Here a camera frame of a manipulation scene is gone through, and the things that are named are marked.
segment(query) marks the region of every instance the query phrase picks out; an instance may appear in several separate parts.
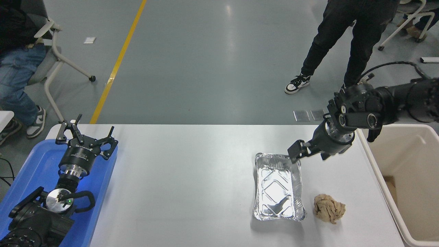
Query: white table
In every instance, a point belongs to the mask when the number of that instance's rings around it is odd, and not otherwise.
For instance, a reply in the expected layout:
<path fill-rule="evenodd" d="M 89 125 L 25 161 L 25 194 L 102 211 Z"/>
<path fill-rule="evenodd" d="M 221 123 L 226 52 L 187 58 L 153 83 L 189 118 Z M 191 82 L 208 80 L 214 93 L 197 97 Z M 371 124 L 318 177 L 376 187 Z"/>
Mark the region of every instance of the white table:
<path fill-rule="evenodd" d="M 13 117 L 14 117 L 14 112 L 0 111 L 0 132 L 6 127 L 6 125 Z"/>
<path fill-rule="evenodd" d="M 102 138 L 110 126 L 79 129 Z M 115 125 L 118 158 L 90 246 L 403 247 L 358 139 L 343 155 L 302 159 L 304 221 L 253 217 L 255 154 L 286 154 L 315 128 Z M 54 126 L 47 138 L 58 130 Z M 336 225 L 312 213 L 321 193 L 346 204 Z"/>

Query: crumpled paper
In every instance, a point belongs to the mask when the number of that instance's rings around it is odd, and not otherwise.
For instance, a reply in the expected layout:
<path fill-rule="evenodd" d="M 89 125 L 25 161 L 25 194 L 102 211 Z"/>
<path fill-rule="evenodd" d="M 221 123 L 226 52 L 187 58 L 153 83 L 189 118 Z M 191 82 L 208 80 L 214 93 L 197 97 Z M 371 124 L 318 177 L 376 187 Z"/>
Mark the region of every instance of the crumpled paper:
<path fill-rule="evenodd" d="M 345 212 L 345 205 L 331 196 L 320 194 L 314 197 L 314 215 L 324 222 L 337 224 L 335 221 L 340 219 Z"/>

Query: sneaker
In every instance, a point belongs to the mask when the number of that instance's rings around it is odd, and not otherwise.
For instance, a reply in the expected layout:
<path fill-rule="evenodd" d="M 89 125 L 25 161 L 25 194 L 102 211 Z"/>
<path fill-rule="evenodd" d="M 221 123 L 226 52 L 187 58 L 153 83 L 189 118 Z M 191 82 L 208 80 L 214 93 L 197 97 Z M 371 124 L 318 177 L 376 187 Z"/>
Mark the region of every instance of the sneaker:
<path fill-rule="evenodd" d="M 400 27 L 402 24 L 404 24 L 404 22 L 406 21 L 407 19 L 402 19 L 399 23 L 398 23 L 398 25 L 396 25 L 397 27 Z M 403 29 L 407 29 L 407 28 L 409 28 L 409 27 L 412 27 L 413 26 L 413 19 L 411 19 L 410 21 L 409 21 L 409 23 L 407 23 L 404 27 L 403 27 Z"/>
<path fill-rule="evenodd" d="M 297 76 L 295 79 L 293 79 L 286 87 L 285 87 L 285 93 L 286 94 L 295 94 L 301 87 L 309 85 L 309 79 L 311 76 L 305 76 L 302 73 L 300 73 L 300 76 Z"/>
<path fill-rule="evenodd" d="M 419 37 L 421 36 L 422 30 L 418 29 L 416 26 L 412 26 L 407 28 L 407 33 L 412 36 L 415 39 L 419 39 Z M 420 39 L 420 41 L 424 41 L 425 38 L 427 37 L 427 33 L 424 33 L 424 36 L 422 37 L 422 39 Z"/>
<path fill-rule="evenodd" d="M 46 110 L 36 106 L 38 108 L 38 112 L 36 113 L 35 122 L 31 126 L 29 126 L 26 130 L 27 138 L 37 137 L 44 129 L 44 122 L 46 121 Z"/>
<path fill-rule="evenodd" d="M 11 135 L 17 133 L 20 129 L 22 128 L 22 124 L 19 123 L 18 121 L 16 121 L 15 119 L 12 119 L 8 126 L 6 126 L 6 128 L 4 128 L 1 132 L 0 132 L 0 145 L 3 144 L 3 142 L 10 137 Z"/>

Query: white bin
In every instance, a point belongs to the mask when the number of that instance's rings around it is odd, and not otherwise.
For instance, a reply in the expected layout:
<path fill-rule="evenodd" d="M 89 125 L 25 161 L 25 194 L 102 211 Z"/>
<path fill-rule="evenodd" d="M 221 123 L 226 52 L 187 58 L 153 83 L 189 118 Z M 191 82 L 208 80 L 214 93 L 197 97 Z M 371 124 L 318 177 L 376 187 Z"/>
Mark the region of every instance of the white bin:
<path fill-rule="evenodd" d="M 404 241 L 439 247 L 439 137 L 428 125 L 390 124 L 368 143 L 357 130 Z M 395 180 L 396 203 L 383 179 Z"/>

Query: black jacket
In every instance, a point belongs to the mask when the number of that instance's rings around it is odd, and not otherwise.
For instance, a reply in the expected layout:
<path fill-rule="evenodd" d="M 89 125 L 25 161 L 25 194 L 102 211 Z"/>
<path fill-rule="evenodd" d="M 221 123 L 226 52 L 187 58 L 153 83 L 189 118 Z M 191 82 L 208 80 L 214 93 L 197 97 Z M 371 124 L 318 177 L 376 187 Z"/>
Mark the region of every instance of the black jacket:
<path fill-rule="evenodd" d="M 20 5 L 21 0 L 0 0 L 0 52 L 36 41 L 38 28 Z"/>

